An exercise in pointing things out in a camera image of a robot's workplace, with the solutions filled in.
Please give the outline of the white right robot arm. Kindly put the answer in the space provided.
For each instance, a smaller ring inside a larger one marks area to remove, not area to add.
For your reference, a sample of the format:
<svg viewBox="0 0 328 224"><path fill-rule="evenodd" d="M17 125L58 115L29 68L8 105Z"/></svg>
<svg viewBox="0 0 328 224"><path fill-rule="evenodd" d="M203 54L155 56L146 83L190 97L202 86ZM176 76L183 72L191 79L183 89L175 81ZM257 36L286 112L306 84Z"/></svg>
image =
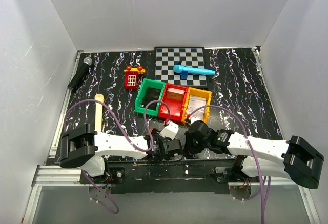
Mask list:
<svg viewBox="0 0 328 224"><path fill-rule="evenodd" d="M236 156L227 171L238 179L257 176L291 179L294 183L317 189L324 156L300 136L289 140L269 140L244 135L231 130L213 130L198 119L188 120L185 150L189 155L209 149L216 154Z"/></svg>

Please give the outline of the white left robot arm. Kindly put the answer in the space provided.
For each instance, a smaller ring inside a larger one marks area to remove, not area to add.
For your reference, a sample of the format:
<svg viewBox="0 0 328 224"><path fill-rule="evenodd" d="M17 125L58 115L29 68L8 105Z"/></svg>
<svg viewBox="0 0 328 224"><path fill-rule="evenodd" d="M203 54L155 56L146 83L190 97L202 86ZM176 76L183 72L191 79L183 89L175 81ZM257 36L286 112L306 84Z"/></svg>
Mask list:
<svg viewBox="0 0 328 224"><path fill-rule="evenodd" d="M129 157L136 160L169 160L182 155L183 148L175 136L179 127L170 122L162 131L153 129L151 136L129 137L97 132L90 124L85 124L61 137L59 166L81 168L90 176L101 176L105 172L105 156Z"/></svg>

